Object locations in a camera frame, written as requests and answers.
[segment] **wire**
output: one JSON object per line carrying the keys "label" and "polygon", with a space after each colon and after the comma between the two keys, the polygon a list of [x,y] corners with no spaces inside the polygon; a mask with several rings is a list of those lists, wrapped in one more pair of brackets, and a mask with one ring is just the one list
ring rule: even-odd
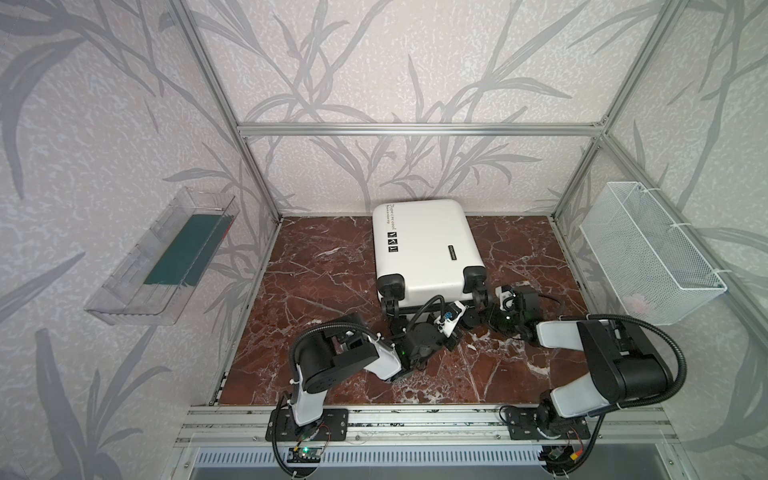
{"label": "wire", "polygon": [[557,472],[557,470],[555,470],[553,465],[562,465],[563,462],[552,462],[552,461],[548,462],[548,461],[545,460],[547,466],[551,468],[551,473],[552,473],[552,475],[554,477],[567,477],[568,474],[572,473],[574,470],[576,470],[577,468],[581,467],[584,464],[584,462],[587,461],[587,457],[589,457],[589,454],[592,453],[592,449],[594,448],[594,444],[595,444],[595,442],[598,439],[598,433],[600,432],[600,427],[602,427],[602,425],[603,425],[603,420],[605,420],[605,414],[600,415],[600,417],[598,418],[598,423],[596,423],[595,426],[594,426],[594,431],[592,432],[592,437],[589,438],[589,443],[587,444],[587,448],[586,449],[582,449],[582,450],[584,450],[584,453],[582,453],[581,456],[576,459],[576,461],[574,462],[573,465],[571,465],[570,467],[567,467],[567,468],[566,467],[559,467],[558,466],[561,469],[561,471]]}
{"label": "wire", "polygon": [[332,320],[330,322],[321,323],[318,326],[306,329],[301,332],[298,337],[293,341],[288,350],[288,363],[290,364],[291,373],[293,374],[293,381],[299,382],[299,367],[296,366],[296,348],[301,343],[301,340],[305,339],[309,335],[322,332],[323,330],[330,329],[347,329],[353,332],[362,332],[368,334],[372,339],[376,338],[376,334],[367,326],[360,325],[352,322],[339,322]]}
{"label": "wire", "polygon": [[614,314],[590,314],[591,319],[604,319],[604,320],[614,320],[617,322],[625,322],[625,323],[633,323],[634,325],[640,326],[642,328],[645,328],[646,330],[650,330],[651,332],[655,333],[661,339],[667,343],[667,345],[672,349],[672,353],[674,353],[675,359],[677,361],[677,375],[675,376],[674,382],[672,382],[672,385],[664,390],[662,393],[659,393],[658,395],[650,396],[645,399],[638,399],[638,400],[629,400],[626,402],[619,402],[616,405],[611,405],[607,407],[603,407],[601,409],[593,410],[592,412],[589,412],[589,416],[596,416],[601,415],[605,413],[615,412],[619,409],[629,409],[631,407],[641,407],[641,406],[648,406],[653,405],[654,403],[661,403],[668,399],[671,399],[675,394],[677,394],[680,389],[683,388],[683,384],[685,383],[685,379],[688,375],[688,363],[685,360],[685,355],[683,355],[683,350],[680,348],[679,345],[677,345],[677,342],[675,342],[672,337],[667,335],[666,332],[664,332],[662,329],[655,325],[651,325],[648,322],[644,322],[643,320],[636,319],[632,316],[627,315],[614,315]]}
{"label": "wire", "polygon": [[514,423],[512,423],[512,420],[509,418],[509,414],[507,413],[508,409],[516,409],[514,405],[502,405],[498,407],[498,417],[502,420],[502,423],[506,425],[507,427],[514,427],[516,426]]}
{"label": "wire", "polygon": [[429,306],[432,305],[436,300],[440,300],[440,318],[445,316],[445,297],[443,295],[435,295],[431,299],[427,300],[427,303],[422,305],[421,308],[416,310],[416,313],[408,321],[408,325],[406,325],[406,332],[413,330],[413,327],[416,325],[416,321],[419,319],[422,313],[424,313],[427,308],[429,308]]}
{"label": "wire", "polygon": [[[277,417],[280,414],[280,410],[282,410],[284,406],[287,406],[287,400],[288,400],[288,395],[285,392],[283,392],[280,395],[280,400],[277,401],[277,406],[275,407],[275,426],[274,426],[275,428],[272,431],[272,453],[275,455],[275,460],[277,460],[277,464],[280,467],[280,470],[285,472],[286,475],[290,475],[291,478],[307,478],[317,470],[317,467],[313,468],[313,470],[306,475],[300,475],[298,470],[291,470],[288,467],[288,465],[286,465],[286,463],[283,461],[283,456],[280,454],[280,450],[277,448]],[[326,440],[326,446],[328,446],[328,441],[331,438],[330,429],[328,429],[328,432],[329,434],[328,434],[328,440]]]}
{"label": "wire", "polygon": [[576,429],[571,429],[571,430],[573,430],[573,433],[576,434],[576,438],[578,439],[578,442],[581,443],[581,450],[579,450],[576,453],[582,453],[584,451],[584,442],[581,441],[581,437],[578,435],[578,432],[576,431]]}
{"label": "wire", "polygon": [[557,302],[557,303],[558,303],[558,305],[559,305],[560,307],[558,308],[558,313],[557,313],[557,315],[555,315],[555,316],[560,316],[560,315],[562,315],[562,314],[563,314],[563,312],[565,311],[565,304],[563,303],[563,301],[562,301],[562,300],[560,300],[560,299],[559,299],[559,298],[557,298],[556,296],[548,295],[547,293],[540,293],[540,292],[537,292],[537,294],[538,294],[540,297],[542,297],[542,298],[549,298],[550,300],[553,300],[553,301],[555,301],[555,302]]}

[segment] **marble floor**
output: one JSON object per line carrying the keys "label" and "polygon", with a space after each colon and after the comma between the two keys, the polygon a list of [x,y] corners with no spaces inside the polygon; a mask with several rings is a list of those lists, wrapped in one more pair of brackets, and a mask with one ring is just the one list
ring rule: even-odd
{"label": "marble floor", "polygon": [[[561,297],[567,314],[587,312],[546,217],[469,217],[489,289],[529,282]],[[286,218],[224,385],[222,405],[273,405],[289,389],[288,348],[309,325],[360,312],[387,334],[376,297],[370,217]],[[556,305],[542,300],[554,318]],[[581,352],[537,349],[481,326],[427,369],[388,384],[361,372],[326,404],[538,403],[546,389],[587,372]]]}

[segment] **white wire basket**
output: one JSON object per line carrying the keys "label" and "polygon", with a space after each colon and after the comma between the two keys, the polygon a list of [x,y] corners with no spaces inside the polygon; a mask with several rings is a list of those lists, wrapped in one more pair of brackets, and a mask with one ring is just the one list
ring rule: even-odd
{"label": "white wire basket", "polygon": [[581,232],[627,314],[646,322],[678,322],[727,289],[638,182],[608,182]]}

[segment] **wall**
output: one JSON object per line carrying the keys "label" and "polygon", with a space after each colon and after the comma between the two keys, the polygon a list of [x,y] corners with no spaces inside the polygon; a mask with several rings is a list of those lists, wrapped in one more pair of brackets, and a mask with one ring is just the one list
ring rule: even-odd
{"label": "wall", "polygon": [[[165,7],[0,5],[0,478],[157,477],[264,261],[273,224]],[[242,211],[178,323],[87,314],[182,186]]]}
{"label": "wall", "polygon": [[[663,4],[188,3],[241,123],[599,121]],[[286,214],[365,214],[423,197],[479,213],[549,213],[586,143],[251,138]]]}
{"label": "wall", "polygon": [[[689,2],[611,134],[768,305],[768,2]],[[607,180],[599,157],[560,225],[578,228]],[[598,308],[621,311],[578,233],[568,239]],[[686,353],[686,386],[664,409],[702,479],[764,478],[768,356],[722,299],[665,327]]]}

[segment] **plastic bin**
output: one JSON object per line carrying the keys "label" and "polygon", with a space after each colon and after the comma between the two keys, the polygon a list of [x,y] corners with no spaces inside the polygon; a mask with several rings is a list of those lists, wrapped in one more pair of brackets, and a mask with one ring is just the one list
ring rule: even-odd
{"label": "plastic bin", "polygon": [[111,325],[173,325],[240,212],[232,194],[183,187],[85,311]]}

